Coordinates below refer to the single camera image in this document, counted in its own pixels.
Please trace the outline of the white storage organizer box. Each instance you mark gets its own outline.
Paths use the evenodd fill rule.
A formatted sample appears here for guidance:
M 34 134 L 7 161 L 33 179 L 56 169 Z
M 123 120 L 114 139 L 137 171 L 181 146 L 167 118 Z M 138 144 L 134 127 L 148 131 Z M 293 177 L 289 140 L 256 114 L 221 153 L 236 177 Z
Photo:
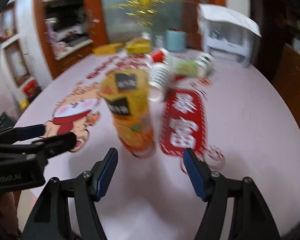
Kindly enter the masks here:
M 254 39 L 261 37 L 256 22 L 220 5 L 198 4 L 197 24 L 204 52 L 234 66 L 249 65 Z

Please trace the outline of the green label clear cup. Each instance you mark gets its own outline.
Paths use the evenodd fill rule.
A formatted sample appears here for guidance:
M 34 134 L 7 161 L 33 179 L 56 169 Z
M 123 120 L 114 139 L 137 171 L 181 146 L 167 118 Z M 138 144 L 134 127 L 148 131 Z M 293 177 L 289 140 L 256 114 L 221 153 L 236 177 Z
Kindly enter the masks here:
M 174 75 L 198 77 L 202 73 L 201 66 L 191 59 L 170 56 L 166 59 L 166 63 L 172 68 Z

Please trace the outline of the yellow tissue box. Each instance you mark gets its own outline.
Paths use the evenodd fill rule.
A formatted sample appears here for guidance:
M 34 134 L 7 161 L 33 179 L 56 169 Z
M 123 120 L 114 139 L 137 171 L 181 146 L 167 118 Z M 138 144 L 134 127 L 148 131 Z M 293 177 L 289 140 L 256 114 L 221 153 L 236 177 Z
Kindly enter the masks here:
M 152 50 L 152 44 L 149 39 L 137 37 L 126 43 L 125 50 L 128 54 L 148 54 Z

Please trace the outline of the flat yellow box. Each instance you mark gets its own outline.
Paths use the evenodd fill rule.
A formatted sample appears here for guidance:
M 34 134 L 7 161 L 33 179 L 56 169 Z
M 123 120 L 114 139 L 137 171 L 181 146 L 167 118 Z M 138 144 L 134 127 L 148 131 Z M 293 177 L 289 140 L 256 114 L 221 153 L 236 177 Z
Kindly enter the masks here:
M 123 43 L 111 43 L 105 44 L 93 49 L 93 54 L 95 56 L 103 56 L 103 55 L 113 55 L 118 53 L 122 47 L 124 46 Z

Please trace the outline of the frosted glass door gold ornament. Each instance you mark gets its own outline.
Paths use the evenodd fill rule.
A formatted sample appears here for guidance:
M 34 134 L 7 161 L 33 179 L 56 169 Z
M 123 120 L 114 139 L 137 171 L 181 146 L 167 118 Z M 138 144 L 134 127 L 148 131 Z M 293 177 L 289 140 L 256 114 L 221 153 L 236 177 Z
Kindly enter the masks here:
M 196 0 L 101 0 L 109 42 L 126 43 L 150 35 L 152 42 L 169 29 L 193 32 Z

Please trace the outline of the grey checkered paper cup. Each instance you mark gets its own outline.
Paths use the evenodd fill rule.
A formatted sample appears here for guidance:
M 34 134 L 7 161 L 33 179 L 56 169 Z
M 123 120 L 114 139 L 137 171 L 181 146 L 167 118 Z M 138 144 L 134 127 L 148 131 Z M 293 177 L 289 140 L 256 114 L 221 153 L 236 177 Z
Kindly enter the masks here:
M 152 102 L 163 102 L 172 83 L 174 71 L 165 63 L 152 64 L 148 79 L 148 99 Z

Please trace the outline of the light blue canister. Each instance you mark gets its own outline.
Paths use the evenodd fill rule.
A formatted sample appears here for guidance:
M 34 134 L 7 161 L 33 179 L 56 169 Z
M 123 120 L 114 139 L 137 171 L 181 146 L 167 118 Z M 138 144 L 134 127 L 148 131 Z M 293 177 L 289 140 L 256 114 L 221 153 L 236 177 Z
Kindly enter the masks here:
M 186 33 L 179 29 L 166 30 L 166 49 L 180 52 L 186 49 Z

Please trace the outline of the white pill bottle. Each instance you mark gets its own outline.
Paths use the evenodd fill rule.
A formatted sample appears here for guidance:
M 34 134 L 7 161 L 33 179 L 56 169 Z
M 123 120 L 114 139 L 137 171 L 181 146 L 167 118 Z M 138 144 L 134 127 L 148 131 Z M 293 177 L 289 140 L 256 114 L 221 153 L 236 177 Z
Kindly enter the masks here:
M 150 33 L 147 33 L 147 32 L 143 32 L 141 37 L 146 40 L 151 40 L 151 35 L 150 35 Z

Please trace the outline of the red paper cup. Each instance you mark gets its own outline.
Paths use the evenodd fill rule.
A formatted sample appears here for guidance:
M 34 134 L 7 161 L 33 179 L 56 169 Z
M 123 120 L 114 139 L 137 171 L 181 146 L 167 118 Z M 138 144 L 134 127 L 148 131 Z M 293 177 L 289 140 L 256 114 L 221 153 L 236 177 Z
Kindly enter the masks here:
M 155 63 L 165 63 L 169 53 L 166 49 L 160 48 L 156 49 L 149 54 L 145 55 L 146 64 L 149 68 Z

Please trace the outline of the red bucket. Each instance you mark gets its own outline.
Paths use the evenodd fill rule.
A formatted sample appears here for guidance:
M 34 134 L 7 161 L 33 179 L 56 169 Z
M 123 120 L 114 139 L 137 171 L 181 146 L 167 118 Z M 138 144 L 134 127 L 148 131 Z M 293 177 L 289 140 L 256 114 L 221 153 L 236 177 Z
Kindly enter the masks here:
M 38 85 L 36 79 L 32 79 L 30 82 L 28 82 L 25 87 L 23 88 L 23 92 L 26 94 L 28 98 L 37 96 L 39 93 L 41 93 L 42 89 Z

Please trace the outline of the orange juice label cup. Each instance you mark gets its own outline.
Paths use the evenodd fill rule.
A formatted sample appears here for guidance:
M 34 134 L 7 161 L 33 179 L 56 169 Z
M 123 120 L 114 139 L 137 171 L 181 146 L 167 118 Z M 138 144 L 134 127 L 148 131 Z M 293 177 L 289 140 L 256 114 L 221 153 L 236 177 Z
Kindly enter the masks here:
M 137 158 L 150 157 L 155 147 L 148 78 L 149 74 L 139 68 L 114 70 L 105 75 L 99 87 L 119 140 Z

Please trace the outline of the white panda paper cup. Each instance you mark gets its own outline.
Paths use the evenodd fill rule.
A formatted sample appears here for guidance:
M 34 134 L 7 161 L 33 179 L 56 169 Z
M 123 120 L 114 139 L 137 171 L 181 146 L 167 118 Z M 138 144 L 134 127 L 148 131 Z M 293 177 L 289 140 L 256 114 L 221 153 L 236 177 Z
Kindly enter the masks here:
M 200 78 L 208 77 L 208 75 L 214 70 L 214 59 L 208 53 L 201 52 L 194 59 L 194 62 L 198 65 L 197 76 Z

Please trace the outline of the small clear glass jar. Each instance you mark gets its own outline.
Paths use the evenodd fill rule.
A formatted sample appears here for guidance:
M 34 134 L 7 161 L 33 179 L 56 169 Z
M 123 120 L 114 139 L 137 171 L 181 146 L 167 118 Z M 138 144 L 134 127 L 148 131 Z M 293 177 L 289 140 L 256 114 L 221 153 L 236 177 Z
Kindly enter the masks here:
M 164 37 L 162 35 L 155 36 L 155 47 L 158 49 L 164 47 Z

